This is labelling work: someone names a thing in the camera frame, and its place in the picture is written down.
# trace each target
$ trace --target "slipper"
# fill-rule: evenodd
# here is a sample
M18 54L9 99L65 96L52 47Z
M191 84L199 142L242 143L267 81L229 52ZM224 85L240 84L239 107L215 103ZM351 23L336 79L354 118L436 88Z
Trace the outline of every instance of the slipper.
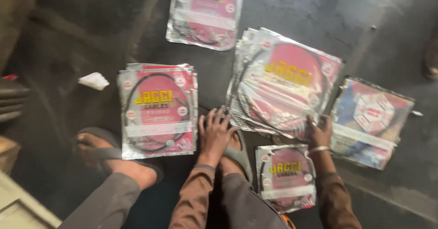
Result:
M228 146L223 152L223 155L235 160L245 171L245 175L249 183L252 183L252 169L251 164L249 163L244 134L241 130L237 130L237 135L239 136L242 150L238 151Z
M112 170L105 162L106 160L121 160L122 159L122 148L120 146L120 141L109 131L97 127L87 127L80 130L76 134L76 139L78 140L79 134L88 133L93 136L99 137L113 146L113 148L95 148L93 146L86 146L86 150L97 165L97 169L104 174L109 176ZM135 163L143 165L145 167L152 168L157 173L157 180L155 184L158 184L164 177L164 165L157 158L148 158L143 160L131 160Z

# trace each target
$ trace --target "dirty concrete floor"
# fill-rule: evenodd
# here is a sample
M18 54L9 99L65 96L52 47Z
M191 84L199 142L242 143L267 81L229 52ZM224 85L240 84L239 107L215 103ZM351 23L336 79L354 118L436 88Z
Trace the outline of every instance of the dirty concrete floor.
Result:
M87 126L120 132L115 77L126 62L190 63L199 106L223 103L233 51L167 42L168 9L169 0L38 0L31 13L8 69L32 95L3 132L23 146L12 177L61 219L102 182L72 153L74 135ZM346 74L415 98L425 115L408 119L386 170L336 161L364 228L438 228L438 83L420 75L437 25L436 0L244 0L240 34L265 27L341 57ZM103 92L76 83L95 71L111 83ZM263 140L247 137L250 146ZM171 171L141 194L124 228L166 228L195 158L168 158ZM316 209L290 216L297 228L321 228Z

